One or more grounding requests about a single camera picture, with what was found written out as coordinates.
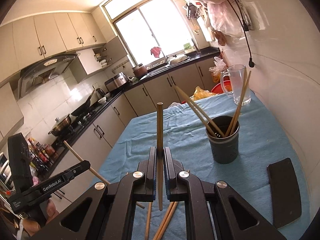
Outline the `steel pot with lid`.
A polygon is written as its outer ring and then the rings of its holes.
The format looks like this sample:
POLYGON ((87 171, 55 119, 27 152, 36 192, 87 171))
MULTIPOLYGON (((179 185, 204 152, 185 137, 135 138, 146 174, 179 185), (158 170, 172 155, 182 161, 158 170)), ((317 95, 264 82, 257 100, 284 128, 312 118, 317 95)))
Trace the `steel pot with lid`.
POLYGON ((55 137, 60 136, 60 134, 65 129, 67 129, 72 123, 72 119, 71 119, 70 114, 63 116, 62 118, 56 118, 55 121, 56 121, 55 125, 48 132, 48 134, 52 134, 55 137))

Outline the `black wok on stove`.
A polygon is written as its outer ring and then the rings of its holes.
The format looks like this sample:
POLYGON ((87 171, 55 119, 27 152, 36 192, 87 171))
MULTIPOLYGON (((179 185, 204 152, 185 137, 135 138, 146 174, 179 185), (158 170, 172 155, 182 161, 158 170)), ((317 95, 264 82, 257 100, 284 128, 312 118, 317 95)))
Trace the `black wok on stove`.
POLYGON ((80 105, 76 110, 74 110, 71 115, 72 116, 79 116, 81 115, 82 113, 84 113, 86 110, 88 110, 88 108, 90 107, 91 105, 91 98, 93 96, 93 94, 95 93, 95 88, 93 89, 92 93, 90 94, 90 96, 87 98, 87 100, 82 104, 80 105))

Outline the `black smartphone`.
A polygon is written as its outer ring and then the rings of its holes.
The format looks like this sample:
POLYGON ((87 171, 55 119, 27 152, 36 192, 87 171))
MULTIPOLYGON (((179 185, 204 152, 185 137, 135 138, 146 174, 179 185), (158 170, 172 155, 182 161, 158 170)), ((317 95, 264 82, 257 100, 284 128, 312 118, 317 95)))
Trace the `black smartphone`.
POLYGON ((302 215, 299 185, 290 158, 267 166, 271 189, 273 225, 282 228, 302 215))

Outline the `silver rice cooker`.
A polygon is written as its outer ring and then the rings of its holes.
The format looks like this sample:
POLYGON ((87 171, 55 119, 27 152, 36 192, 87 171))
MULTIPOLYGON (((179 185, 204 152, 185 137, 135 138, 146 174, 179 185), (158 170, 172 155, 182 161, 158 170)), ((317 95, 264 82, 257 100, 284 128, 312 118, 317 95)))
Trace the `silver rice cooker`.
POLYGON ((110 78, 109 80, 105 81, 105 87, 109 92, 116 90, 128 82, 127 75, 123 72, 115 75, 114 77, 110 78))

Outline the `red plastic basin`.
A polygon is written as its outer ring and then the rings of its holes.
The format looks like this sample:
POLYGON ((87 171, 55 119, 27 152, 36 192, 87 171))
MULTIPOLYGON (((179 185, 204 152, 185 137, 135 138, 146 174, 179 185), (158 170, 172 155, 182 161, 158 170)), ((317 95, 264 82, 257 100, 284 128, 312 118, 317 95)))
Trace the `red plastic basin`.
MULTIPOLYGON (((232 92, 232 86, 229 80, 225 80, 223 84, 227 92, 232 92)), ((218 83, 217 85, 215 85, 210 92, 215 94, 223 94, 224 91, 222 89, 221 83, 218 83)))

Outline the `pink cloth at window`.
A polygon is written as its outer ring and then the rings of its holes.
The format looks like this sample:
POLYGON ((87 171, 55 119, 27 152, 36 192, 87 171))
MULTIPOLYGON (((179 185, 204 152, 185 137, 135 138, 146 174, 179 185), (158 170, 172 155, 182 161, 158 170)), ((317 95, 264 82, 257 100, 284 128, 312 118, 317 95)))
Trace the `pink cloth at window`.
POLYGON ((155 58, 159 58, 161 54, 162 49, 160 47, 153 47, 150 49, 151 55, 153 55, 155 58))

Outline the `pink translucent hanging bag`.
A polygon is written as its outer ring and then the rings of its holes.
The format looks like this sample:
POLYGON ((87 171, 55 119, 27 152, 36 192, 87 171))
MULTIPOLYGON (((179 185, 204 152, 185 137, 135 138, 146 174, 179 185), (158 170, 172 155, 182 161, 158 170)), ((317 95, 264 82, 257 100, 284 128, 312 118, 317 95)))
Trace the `pink translucent hanging bag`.
POLYGON ((215 30, 232 38, 243 36, 242 26, 226 1, 221 4, 208 3, 208 16, 210 24, 215 30))

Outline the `dark teal chopstick holder cup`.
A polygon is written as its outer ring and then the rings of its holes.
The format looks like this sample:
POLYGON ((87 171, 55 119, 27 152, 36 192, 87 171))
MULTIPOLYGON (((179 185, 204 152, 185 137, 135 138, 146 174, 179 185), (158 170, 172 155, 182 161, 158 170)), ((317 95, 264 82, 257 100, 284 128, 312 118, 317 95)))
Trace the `dark teal chopstick holder cup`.
MULTIPOLYGON (((231 116, 222 115, 213 118, 218 128, 225 134, 232 120, 231 116)), ((208 126, 215 133, 213 137, 206 129, 212 150, 213 159, 220 164, 233 162, 239 154, 239 122, 236 123, 234 132, 227 137, 221 137, 221 134, 209 122, 208 126)))

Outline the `glass beer mug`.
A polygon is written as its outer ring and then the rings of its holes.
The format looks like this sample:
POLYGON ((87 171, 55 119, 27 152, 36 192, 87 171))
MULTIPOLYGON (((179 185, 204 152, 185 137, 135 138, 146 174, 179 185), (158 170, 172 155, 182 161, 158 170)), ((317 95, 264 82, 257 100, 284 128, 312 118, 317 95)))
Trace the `glass beer mug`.
POLYGON ((224 93, 227 96, 232 96, 233 101, 236 105, 238 105, 238 102, 240 100, 240 94, 242 89, 242 82, 244 79, 244 70, 246 66, 242 64, 235 64, 230 67, 228 67, 224 72, 221 73, 220 77, 220 83, 222 86, 222 89, 224 93), (224 87, 224 77, 229 77, 231 86, 232 86, 232 92, 227 92, 227 90, 224 87))

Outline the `brown clay pot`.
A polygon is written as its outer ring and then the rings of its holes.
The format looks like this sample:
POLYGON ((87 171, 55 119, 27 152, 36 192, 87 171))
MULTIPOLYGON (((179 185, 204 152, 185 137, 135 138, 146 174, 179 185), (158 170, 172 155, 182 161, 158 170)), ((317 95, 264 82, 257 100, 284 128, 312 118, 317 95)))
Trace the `brown clay pot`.
POLYGON ((144 66, 142 63, 132 68, 132 71, 136 78, 141 79, 142 77, 146 76, 148 74, 148 70, 146 66, 144 66))

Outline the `upper wall cabinets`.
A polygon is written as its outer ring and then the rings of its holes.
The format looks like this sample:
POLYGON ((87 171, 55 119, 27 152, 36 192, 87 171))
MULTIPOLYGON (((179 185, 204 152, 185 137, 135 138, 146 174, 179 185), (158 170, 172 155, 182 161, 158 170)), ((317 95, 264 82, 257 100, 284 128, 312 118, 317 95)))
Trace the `upper wall cabinets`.
POLYGON ((1 82, 42 59, 105 42, 89 13, 39 14, 7 23, 1 26, 1 82))

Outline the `lower kitchen cabinets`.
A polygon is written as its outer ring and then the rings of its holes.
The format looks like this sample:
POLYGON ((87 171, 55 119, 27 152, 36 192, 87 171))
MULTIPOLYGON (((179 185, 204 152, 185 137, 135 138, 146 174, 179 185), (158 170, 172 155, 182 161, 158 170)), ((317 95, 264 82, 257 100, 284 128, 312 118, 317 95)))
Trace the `lower kitchen cabinets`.
POLYGON ((157 102, 168 108, 183 101, 174 85, 188 95, 193 95, 196 87, 211 90, 215 85, 209 71, 212 66, 214 55, 208 55, 157 69, 150 77, 115 92, 113 99, 93 112, 67 142, 92 168, 99 170, 133 118, 155 112, 157 102))

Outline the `kitchen window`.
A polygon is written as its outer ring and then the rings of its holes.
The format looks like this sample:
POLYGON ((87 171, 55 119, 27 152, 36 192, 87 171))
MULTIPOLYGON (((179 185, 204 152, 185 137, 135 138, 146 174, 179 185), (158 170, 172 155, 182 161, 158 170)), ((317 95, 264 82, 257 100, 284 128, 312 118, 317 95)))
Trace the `kitchen window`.
POLYGON ((134 63, 147 65, 194 48, 190 29, 173 0, 106 0, 101 6, 134 63), (159 58, 151 55, 153 47, 162 49, 159 58))

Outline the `condiment bottles group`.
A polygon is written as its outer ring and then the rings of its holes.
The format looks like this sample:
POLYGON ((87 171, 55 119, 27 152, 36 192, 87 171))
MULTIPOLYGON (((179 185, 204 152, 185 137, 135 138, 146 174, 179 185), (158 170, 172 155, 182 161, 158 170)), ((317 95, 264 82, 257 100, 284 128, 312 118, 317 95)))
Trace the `condiment bottles group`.
POLYGON ((27 138, 31 162, 41 177, 46 175, 53 165, 53 159, 47 154, 43 146, 33 137, 27 138))

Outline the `blue table cloth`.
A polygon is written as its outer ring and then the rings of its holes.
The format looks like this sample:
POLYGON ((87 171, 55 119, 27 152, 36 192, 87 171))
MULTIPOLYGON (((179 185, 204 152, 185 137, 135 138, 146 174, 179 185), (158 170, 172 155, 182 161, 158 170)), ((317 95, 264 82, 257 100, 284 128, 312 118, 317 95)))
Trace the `blue table cloth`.
MULTIPOLYGON (((273 114, 253 96, 239 116, 239 154, 230 164, 214 161, 205 127, 186 104, 164 110, 164 145, 173 159, 203 181, 224 180, 262 216, 272 221, 272 200, 267 166, 290 158, 298 180, 302 214, 281 228, 287 239, 299 239, 310 224, 310 204, 306 178, 298 155, 273 114)), ((148 159, 156 145, 156 114, 150 113, 130 121, 99 173, 115 183, 148 159)))

